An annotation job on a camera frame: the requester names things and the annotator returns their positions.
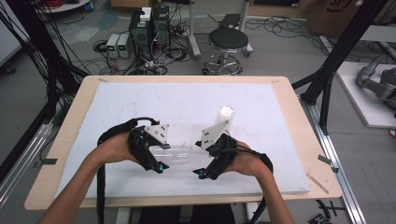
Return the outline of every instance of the person's right arm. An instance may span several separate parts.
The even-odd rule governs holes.
[[[238,145],[248,147],[248,145],[242,142],[238,142]],[[250,153],[238,152],[233,163],[225,170],[225,172],[230,171],[238,172],[241,175],[253,175],[256,177],[267,203],[271,223],[295,223],[289,208],[286,206],[279,192],[273,174],[259,158]]]

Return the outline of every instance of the wooden table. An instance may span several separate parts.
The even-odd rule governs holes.
[[[271,84],[276,94],[283,117],[290,131],[297,153],[310,185],[306,194],[285,194],[285,200],[339,198],[342,191],[331,167],[318,160],[324,156],[318,139],[295,95],[289,81],[285,77],[196,77],[196,76],[165,76],[165,77],[86,77],[78,94],[70,107],[64,123],[52,145],[48,158],[56,158],[55,165],[44,165],[26,199],[28,210],[46,209],[54,199],[56,189],[63,174],[64,164],[70,148],[73,146],[78,130],[92,103],[95,91],[101,82],[178,82],[178,83],[262,83]],[[261,195],[221,195],[221,196],[175,196],[156,198],[128,198],[106,200],[107,206],[139,207],[171,204],[203,204],[203,203],[247,203],[258,202]],[[95,207],[95,199],[86,199],[81,207]]]

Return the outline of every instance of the person's left arm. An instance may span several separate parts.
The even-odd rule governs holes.
[[[37,223],[73,223],[98,169],[105,163],[137,162],[128,149],[128,133],[115,135],[96,147]]]

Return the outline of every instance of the printed logo on box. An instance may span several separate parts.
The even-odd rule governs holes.
[[[340,12],[353,2],[353,0],[330,0],[329,5],[327,5],[326,11],[328,12]]]

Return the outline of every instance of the person's right hand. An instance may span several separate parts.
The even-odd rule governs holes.
[[[241,141],[236,140],[238,148],[250,149],[250,147]],[[253,175],[257,176],[260,172],[271,171],[268,167],[260,160],[260,158],[246,152],[237,152],[233,162],[225,169],[224,173],[235,171],[241,175]]]

